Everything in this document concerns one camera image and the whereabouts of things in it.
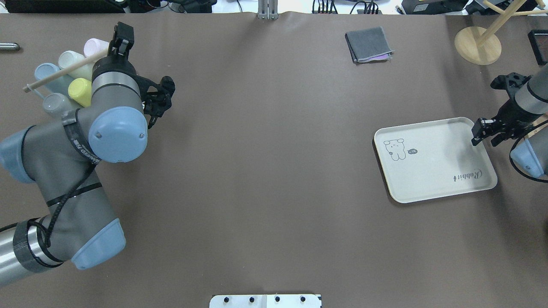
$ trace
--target wooden stand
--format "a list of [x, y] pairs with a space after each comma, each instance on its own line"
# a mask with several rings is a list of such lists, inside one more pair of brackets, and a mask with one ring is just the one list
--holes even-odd
[[[460, 30], [455, 36], [455, 48], [458, 53], [467, 61], [478, 65], [488, 65], [497, 61], [502, 52], [502, 46], [499, 39], [494, 35], [495, 32], [512, 16], [545, 13], [544, 11], [516, 13], [525, 1], [526, 0], [514, 0], [506, 10], [501, 10], [485, 0], [483, 3], [501, 15], [487, 29], [482, 27], [468, 27]], [[537, 0], [537, 2], [541, 7], [544, 7], [542, 0]]]

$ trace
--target blue joint cap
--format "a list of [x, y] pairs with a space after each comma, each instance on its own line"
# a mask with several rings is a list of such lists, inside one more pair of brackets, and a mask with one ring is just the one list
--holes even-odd
[[4, 167], [14, 179], [23, 183], [34, 182], [28, 176], [25, 167], [23, 167], [22, 147], [25, 135], [29, 129], [30, 127], [15, 133], [0, 142], [0, 163], [2, 164], [2, 167]]
[[112, 220], [82, 246], [71, 261], [79, 270], [89, 269], [117, 255], [125, 247], [125, 237], [120, 220]]
[[510, 157], [512, 157], [514, 162], [532, 177], [539, 178], [544, 175], [542, 165], [528, 139], [525, 139], [524, 142], [513, 149], [512, 152], [510, 152]]
[[101, 113], [89, 129], [89, 146], [99, 158], [110, 163], [129, 162], [146, 148], [145, 116], [128, 106]]

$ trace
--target yellow cup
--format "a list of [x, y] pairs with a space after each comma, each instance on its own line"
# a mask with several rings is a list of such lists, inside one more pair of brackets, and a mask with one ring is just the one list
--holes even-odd
[[77, 78], [68, 86], [68, 95], [71, 99], [84, 107], [89, 107], [92, 104], [92, 82]]

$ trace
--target wooden dowel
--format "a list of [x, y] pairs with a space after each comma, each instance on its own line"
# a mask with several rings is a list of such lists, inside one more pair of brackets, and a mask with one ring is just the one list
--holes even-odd
[[88, 57], [88, 58], [85, 58], [84, 60], [80, 61], [80, 62], [76, 62], [72, 65], [69, 65], [68, 67], [60, 70], [59, 72], [55, 72], [51, 75], [49, 75], [48, 77], [44, 78], [44, 79], [40, 79], [39, 81], [37, 82], [34, 82], [34, 83], [31, 83], [31, 84], [27, 84], [24, 88], [23, 88], [23, 91], [25, 91], [26, 93], [30, 92], [31, 90], [36, 90], [37, 88], [45, 85], [46, 83], [52, 81], [52, 80], [55, 80], [61, 76], [64, 76], [72, 71], [74, 71], [75, 69], [79, 68], [79, 67], [82, 67], [86, 64], [90, 64], [90, 63], [93, 63], [99, 59], [101, 59], [102, 57], [106, 56], [107, 54], [107, 51], [108, 51], [108, 48], [105, 48], [104, 50]]
[[[502, 14], [504, 13], [504, 10], [497, 7], [496, 5], [494, 5], [493, 3], [487, 1], [487, 0], [484, 0], [483, 1], [483, 4], [485, 4], [486, 6], [488, 6], [490, 9], [492, 9], [493, 11], [499, 13], [499, 14]], [[548, 14], [548, 10], [536, 10], [536, 11], [523, 11], [523, 12], [515, 12], [514, 14], [512, 14], [512, 16], [524, 16], [524, 15], [534, 15], [534, 14]]]
[[514, 0], [510, 6], [504, 10], [504, 12], [491, 24], [489, 28], [479, 37], [476, 44], [478, 47], [483, 46], [487, 39], [491, 37], [491, 35], [495, 34], [500, 27], [503, 26], [505, 22], [512, 17], [512, 14], [514, 14], [524, 3], [526, 0]]

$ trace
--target light blue cover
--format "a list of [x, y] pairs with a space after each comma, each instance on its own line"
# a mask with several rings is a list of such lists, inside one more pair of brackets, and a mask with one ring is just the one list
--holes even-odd
[[32, 183], [34, 181], [28, 177], [27, 171], [25, 171], [25, 167], [23, 167], [23, 157], [21, 153], [23, 138], [27, 131], [28, 128], [15, 133], [0, 142], [0, 163], [17, 181]]
[[[36, 80], [44, 79], [60, 70], [61, 69], [53, 63], [42, 63], [35, 69], [35, 78]], [[69, 97], [68, 89], [72, 81], [74, 81], [74, 78], [69, 75], [64, 75], [46, 83], [44, 86], [52, 93], [61, 93], [64, 96]]]
[[125, 247], [125, 237], [120, 220], [112, 220], [97, 232], [72, 257], [71, 261], [79, 270], [89, 269], [117, 255]]
[[544, 175], [542, 165], [537, 158], [529, 139], [525, 139], [520, 145], [510, 152], [510, 157], [518, 164], [525, 172], [529, 173], [534, 178], [539, 178]]
[[111, 108], [101, 113], [89, 129], [89, 146], [95, 155], [110, 163], [129, 162], [146, 149], [145, 116], [128, 106]]

